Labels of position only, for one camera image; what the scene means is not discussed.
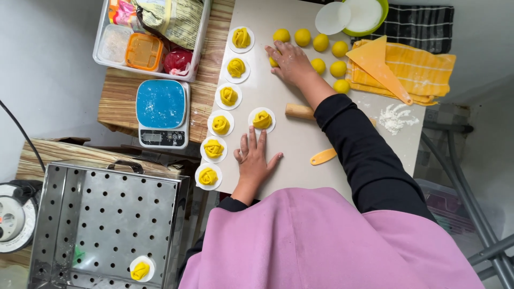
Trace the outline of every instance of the digital kitchen scale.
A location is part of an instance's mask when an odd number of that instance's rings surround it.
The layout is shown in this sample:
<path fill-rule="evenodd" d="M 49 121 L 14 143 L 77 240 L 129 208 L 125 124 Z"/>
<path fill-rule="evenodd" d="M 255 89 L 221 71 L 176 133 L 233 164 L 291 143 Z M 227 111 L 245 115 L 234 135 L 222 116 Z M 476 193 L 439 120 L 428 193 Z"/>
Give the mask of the digital kitchen scale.
<path fill-rule="evenodd" d="M 180 150 L 189 141 L 189 83 L 146 80 L 137 89 L 139 143 L 146 148 Z"/>

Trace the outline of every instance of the round white paper liner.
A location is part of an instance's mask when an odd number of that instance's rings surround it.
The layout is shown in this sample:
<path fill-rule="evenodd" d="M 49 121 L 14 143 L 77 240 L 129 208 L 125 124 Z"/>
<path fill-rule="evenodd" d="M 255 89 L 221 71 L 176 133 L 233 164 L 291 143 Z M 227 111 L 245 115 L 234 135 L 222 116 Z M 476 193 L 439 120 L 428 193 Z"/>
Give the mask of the round white paper liner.
<path fill-rule="evenodd" d="M 275 118 L 275 114 L 270 109 L 267 109 L 265 107 L 258 107 L 257 109 L 254 109 L 250 113 L 250 115 L 248 116 L 248 126 L 253 125 L 253 120 L 255 118 L 255 115 L 257 113 L 261 112 L 261 111 L 266 111 L 271 116 L 272 123 L 266 129 L 266 133 L 270 133 L 275 128 L 275 123 L 277 122 L 277 119 Z M 261 129 L 255 128 L 255 133 L 256 134 L 261 134 L 261 131 L 262 131 Z"/>
<path fill-rule="evenodd" d="M 218 180 L 216 181 L 216 183 L 212 186 L 206 186 L 206 185 L 202 185 L 200 184 L 200 172 L 205 169 L 205 168 L 211 168 L 213 169 L 216 174 L 218 175 Z M 202 164 L 198 167 L 198 169 L 196 169 L 196 172 L 194 173 L 194 177 L 196 179 L 196 185 L 199 186 L 201 189 L 204 189 L 206 191 L 212 191 L 212 190 L 215 190 L 217 187 L 219 187 L 222 183 L 222 180 L 223 180 L 223 175 L 222 175 L 222 171 L 221 169 L 215 165 L 215 164 L 211 164 L 209 162 L 206 162 L 205 164 Z"/>
<path fill-rule="evenodd" d="M 246 31 L 248 32 L 248 36 L 250 36 L 250 45 L 246 46 L 245 48 L 237 48 L 234 45 L 234 43 L 232 43 L 232 37 L 234 36 L 234 32 L 237 29 L 241 29 L 241 28 L 246 28 Z M 234 51 L 235 53 L 246 53 L 246 52 L 250 51 L 250 49 L 253 48 L 253 45 L 255 44 L 255 35 L 253 34 L 253 31 L 250 30 L 250 28 L 245 27 L 245 26 L 239 26 L 239 27 L 235 27 L 228 33 L 228 41 L 227 42 L 228 42 L 228 47 L 230 47 L 230 49 L 232 51 Z"/>
<path fill-rule="evenodd" d="M 130 271 L 131 272 L 134 271 L 134 268 L 140 262 L 143 262 L 143 263 L 146 263 L 146 264 L 150 265 L 150 271 L 143 278 L 141 278 L 141 280 L 136 280 L 136 281 L 138 281 L 138 282 L 148 282 L 154 276 L 155 268 L 157 267 L 157 265 L 155 264 L 154 259 L 148 258 L 147 256 L 139 256 L 136 259 L 134 259 L 132 261 L 132 263 L 130 263 L 130 266 L 129 266 Z"/>
<path fill-rule="evenodd" d="M 214 121 L 214 118 L 216 116 L 224 116 L 227 118 L 228 120 L 228 123 L 230 124 L 230 127 L 228 129 L 228 132 L 226 134 L 219 134 L 217 132 L 215 132 L 213 129 L 212 129 L 212 122 Z M 230 133 L 232 133 L 232 131 L 234 130 L 234 126 L 235 126 L 235 122 L 234 122 L 234 117 L 232 116 L 232 114 L 228 111 L 224 111 L 224 110 L 217 110 L 217 111 L 214 111 L 212 112 L 212 114 L 209 116 L 209 118 L 207 119 L 207 127 L 209 128 L 209 132 L 212 134 L 212 135 L 215 135 L 215 136 L 227 136 L 229 135 Z"/>
<path fill-rule="evenodd" d="M 237 100 L 235 101 L 235 104 L 233 106 L 228 106 L 222 103 L 222 98 L 219 95 L 219 92 L 225 87 L 231 87 L 237 93 Z M 241 101 L 243 101 L 243 92 L 237 84 L 227 82 L 218 87 L 218 89 L 216 90 L 216 94 L 214 95 L 214 99 L 216 100 L 216 104 L 219 106 L 219 108 L 224 109 L 226 111 L 231 111 L 238 107 L 241 104 Z"/>
<path fill-rule="evenodd" d="M 219 142 L 220 145 L 222 145 L 224 147 L 223 151 L 222 151 L 222 155 L 218 158 L 209 158 L 207 156 L 207 153 L 205 152 L 205 149 L 204 149 L 204 145 L 211 139 L 215 139 Z M 227 143 L 220 137 L 217 137 L 217 136 L 210 136 L 208 138 L 206 138 L 200 145 L 200 154 L 201 154 L 201 157 L 204 158 L 204 160 L 206 162 L 210 162 L 211 164 L 217 164 L 218 162 L 221 162 L 222 160 L 225 159 L 225 157 L 227 157 L 227 152 L 228 152 L 228 147 L 227 147 Z"/>
<path fill-rule="evenodd" d="M 228 73 L 228 69 L 227 69 L 228 63 L 234 58 L 241 59 L 243 61 L 243 63 L 245 64 L 246 71 L 245 71 L 245 73 L 241 74 L 241 77 L 232 77 L 230 75 L 230 73 Z M 222 72 L 223 72 L 223 76 L 225 77 L 226 80 L 228 80 L 231 83 L 238 84 L 238 83 L 245 81 L 250 76 L 250 65 L 248 65 L 248 62 L 246 60 L 244 60 L 240 57 L 232 57 L 231 59 L 229 59 L 227 62 L 225 62 L 222 65 Z"/>

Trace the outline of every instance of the person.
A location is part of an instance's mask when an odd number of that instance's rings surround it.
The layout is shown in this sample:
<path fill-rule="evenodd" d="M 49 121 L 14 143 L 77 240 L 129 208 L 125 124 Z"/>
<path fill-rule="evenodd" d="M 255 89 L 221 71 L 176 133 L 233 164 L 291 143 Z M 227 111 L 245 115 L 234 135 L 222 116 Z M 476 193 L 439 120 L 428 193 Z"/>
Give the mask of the person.
<path fill-rule="evenodd" d="M 297 86 L 315 111 L 355 207 L 331 188 L 281 189 L 249 207 L 283 157 L 266 162 L 266 132 L 257 140 L 250 127 L 234 151 L 238 185 L 187 251 L 178 288 L 484 288 L 368 117 L 314 71 L 301 48 L 274 44 L 281 54 L 265 47 L 279 64 L 271 72 Z"/>

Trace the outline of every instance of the white countertop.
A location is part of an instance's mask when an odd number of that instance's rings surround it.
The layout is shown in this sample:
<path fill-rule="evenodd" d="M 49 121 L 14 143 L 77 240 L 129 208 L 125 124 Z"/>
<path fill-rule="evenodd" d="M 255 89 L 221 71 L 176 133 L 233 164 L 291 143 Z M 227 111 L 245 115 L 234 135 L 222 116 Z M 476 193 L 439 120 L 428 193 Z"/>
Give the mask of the white countertop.
<path fill-rule="evenodd" d="M 217 188 L 218 191 L 232 193 L 239 178 L 237 161 L 232 152 L 239 148 L 240 138 L 243 133 L 248 133 L 248 115 L 257 107 L 267 107 L 276 115 L 276 127 L 268 134 L 266 159 L 269 161 L 278 152 L 284 153 L 277 170 L 270 180 L 261 187 L 258 199 L 272 194 L 274 191 L 287 187 L 320 188 L 332 187 L 351 201 L 351 190 L 346 181 L 346 175 L 338 158 L 318 165 L 309 163 L 315 154 L 330 149 L 332 146 L 325 134 L 321 132 L 315 121 L 285 116 L 287 103 L 308 105 L 300 91 L 284 84 L 277 76 L 271 74 L 268 57 L 264 50 L 265 45 L 273 45 L 273 33 L 279 28 L 286 28 L 291 34 L 291 42 L 294 42 L 294 33 L 300 28 L 307 28 L 314 38 L 318 32 L 314 25 L 314 19 L 320 4 L 308 3 L 298 0 L 237 0 L 234 7 L 230 29 L 238 26 L 249 27 L 255 34 L 255 45 L 247 53 L 238 54 L 225 47 L 223 63 L 238 57 L 248 62 L 251 67 L 249 78 L 238 84 L 243 92 L 243 101 L 239 107 L 229 111 L 235 119 L 234 131 L 224 137 L 228 148 L 225 160 L 217 164 L 223 173 L 223 181 Z M 331 53 L 334 42 L 343 40 L 350 47 L 350 37 L 344 33 L 329 36 L 330 46 L 324 52 L 317 52 L 312 47 L 312 41 L 307 47 L 303 47 L 310 60 L 321 58 L 325 61 L 327 70 L 323 78 L 332 85 L 336 79 L 330 74 L 329 67 L 335 62 L 336 57 Z M 228 83 L 221 74 L 218 86 Z M 396 99 L 374 95 L 362 91 L 351 90 L 348 96 L 369 117 L 377 119 L 381 110 L 386 110 L 390 104 L 401 104 Z M 214 103 L 212 110 L 220 108 Z M 425 107 L 414 104 L 406 109 L 411 110 L 411 115 L 419 119 L 419 123 L 405 125 L 401 131 L 393 136 L 383 126 L 377 124 L 377 130 L 386 142 L 393 148 L 403 163 L 403 167 L 410 175 L 414 172 L 421 126 L 425 116 Z"/>

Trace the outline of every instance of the white wall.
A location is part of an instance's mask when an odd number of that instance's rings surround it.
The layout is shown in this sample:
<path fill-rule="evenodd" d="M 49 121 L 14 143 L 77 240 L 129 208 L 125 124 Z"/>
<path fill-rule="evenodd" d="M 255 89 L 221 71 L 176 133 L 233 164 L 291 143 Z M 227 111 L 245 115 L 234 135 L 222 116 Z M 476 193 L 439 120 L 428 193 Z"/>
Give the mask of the white wall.
<path fill-rule="evenodd" d="M 493 100 L 473 106 L 470 124 L 475 131 L 468 135 L 462 160 L 464 175 L 475 196 L 505 212 L 503 236 L 499 238 L 514 233 L 513 111 L 514 98 L 509 94 L 496 95 Z M 512 256 L 514 249 L 507 254 Z M 497 277 L 484 284 L 488 289 L 502 288 Z"/>
<path fill-rule="evenodd" d="M 29 137 L 130 143 L 97 123 L 105 66 L 93 61 L 103 0 L 1 0 L 0 99 Z M 14 178 L 24 138 L 0 109 L 0 182 Z"/>
<path fill-rule="evenodd" d="M 450 53 L 457 56 L 450 78 L 451 91 L 443 103 L 466 104 L 487 98 L 484 89 L 498 85 L 514 88 L 514 1 L 511 0 L 395 0 L 395 4 L 453 5 L 453 41 Z"/>

